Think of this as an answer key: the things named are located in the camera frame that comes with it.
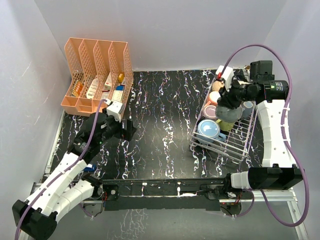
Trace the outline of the light pink mug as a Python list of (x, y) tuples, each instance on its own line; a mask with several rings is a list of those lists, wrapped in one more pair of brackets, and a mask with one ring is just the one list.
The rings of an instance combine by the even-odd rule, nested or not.
[(217, 106), (218, 105), (218, 99), (221, 97), (220, 93), (218, 91), (212, 91), (209, 93), (207, 97), (207, 103), (205, 104), (206, 106), (213, 105)]

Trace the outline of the tan glazed round mug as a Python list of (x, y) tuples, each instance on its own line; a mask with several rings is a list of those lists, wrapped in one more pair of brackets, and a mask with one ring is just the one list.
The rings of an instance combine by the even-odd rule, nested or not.
[(219, 92), (219, 90), (221, 88), (224, 87), (224, 82), (223, 81), (219, 81), (219, 80), (215, 80), (211, 86), (211, 90), (212, 91), (216, 91), (216, 92)]

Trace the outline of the small white cup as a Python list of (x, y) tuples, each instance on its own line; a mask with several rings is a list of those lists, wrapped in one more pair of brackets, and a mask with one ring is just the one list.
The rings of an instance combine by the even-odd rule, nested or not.
[(241, 116), (241, 118), (242, 119), (246, 119), (252, 114), (254, 104), (253, 104), (252, 101), (243, 101), (241, 103), (241, 107), (242, 107), (242, 116)]

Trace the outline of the dark grey round mug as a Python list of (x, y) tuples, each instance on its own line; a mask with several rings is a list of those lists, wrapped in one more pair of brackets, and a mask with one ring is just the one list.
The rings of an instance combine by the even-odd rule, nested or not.
[(242, 117), (243, 109), (241, 106), (230, 109), (225, 106), (218, 105), (215, 113), (218, 119), (227, 123), (235, 123)]

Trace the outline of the purple ceramic mug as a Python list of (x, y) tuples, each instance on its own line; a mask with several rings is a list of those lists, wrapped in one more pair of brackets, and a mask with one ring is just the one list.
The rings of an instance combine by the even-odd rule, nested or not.
[(216, 116), (216, 106), (215, 105), (207, 105), (202, 109), (202, 116), (206, 119), (217, 120)]

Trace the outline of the yellow-green ceramic mug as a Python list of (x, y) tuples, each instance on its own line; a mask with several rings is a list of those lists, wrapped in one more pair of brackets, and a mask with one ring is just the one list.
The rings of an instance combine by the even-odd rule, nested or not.
[(224, 132), (229, 132), (233, 129), (235, 123), (234, 122), (226, 122), (221, 119), (217, 119), (216, 122), (218, 123), (220, 130)]

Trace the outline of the light blue ceramic mug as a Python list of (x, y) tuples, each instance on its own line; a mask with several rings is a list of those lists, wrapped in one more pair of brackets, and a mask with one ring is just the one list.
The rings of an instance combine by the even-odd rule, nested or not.
[(196, 137), (201, 144), (211, 144), (216, 141), (224, 142), (226, 135), (221, 132), (220, 126), (214, 120), (204, 119), (197, 125)]

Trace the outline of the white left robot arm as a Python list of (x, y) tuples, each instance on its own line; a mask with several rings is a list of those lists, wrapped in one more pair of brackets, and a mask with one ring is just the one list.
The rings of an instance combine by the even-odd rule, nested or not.
[(26, 200), (17, 200), (12, 206), (17, 240), (25, 232), (36, 240), (47, 240), (60, 219), (82, 200), (99, 199), (102, 185), (80, 180), (70, 184), (100, 152), (101, 145), (115, 137), (130, 141), (136, 132), (132, 120), (116, 120), (112, 113), (92, 113), (76, 134), (60, 164), (42, 185)]

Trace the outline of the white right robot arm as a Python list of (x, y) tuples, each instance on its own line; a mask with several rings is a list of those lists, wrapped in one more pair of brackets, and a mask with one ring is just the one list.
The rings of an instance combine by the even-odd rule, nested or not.
[(290, 135), (285, 103), (289, 99), (289, 83), (276, 80), (272, 66), (267, 60), (252, 62), (250, 82), (239, 81), (228, 66), (219, 66), (215, 73), (216, 81), (223, 83), (217, 100), (217, 117), (234, 123), (241, 118), (244, 103), (253, 102), (263, 133), (262, 167), (232, 173), (222, 187), (223, 194), (230, 199), (239, 195), (241, 189), (287, 190), (303, 179), (287, 148)]

